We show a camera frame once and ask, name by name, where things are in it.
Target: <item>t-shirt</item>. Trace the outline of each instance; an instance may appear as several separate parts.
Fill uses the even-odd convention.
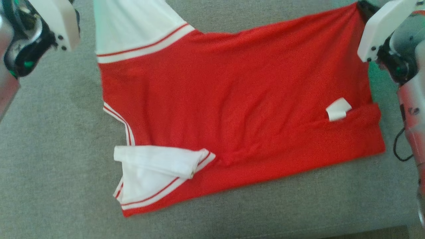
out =
[[[192,179],[152,188],[124,175],[124,216],[385,150],[355,4],[235,34],[200,32],[164,0],[94,9],[104,110],[127,145],[209,151]],[[341,98],[352,109],[331,121]]]

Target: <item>shirt sleeve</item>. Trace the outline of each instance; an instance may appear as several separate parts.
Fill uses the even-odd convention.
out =
[[[153,44],[186,22],[165,0],[94,0],[96,54]]]

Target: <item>gray fabric surface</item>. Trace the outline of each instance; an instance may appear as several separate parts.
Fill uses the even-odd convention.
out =
[[[352,0],[169,0],[202,31],[239,31]],[[396,86],[371,68],[382,110],[384,155],[123,218],[112,193],[121,176],[115,145],[124,126],[102,111],[91,1],[76,52],[50,51],[0,124],[0,238],[320,238],[417,221],[417,172],[398,162]],[[410,154],[406,140],[400,153]]]

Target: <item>red fabric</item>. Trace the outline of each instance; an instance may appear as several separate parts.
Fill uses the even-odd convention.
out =
[[[419,14],[425,16],[425,10],[414,11],[412,14]]]
[[[124,216],[385,151],[356,5],[237,34],[193,31],[159,52],[100,64],[104,100],[136,145],[217,155],[192,180]],[[339,98],[353,107],[329,122]]]

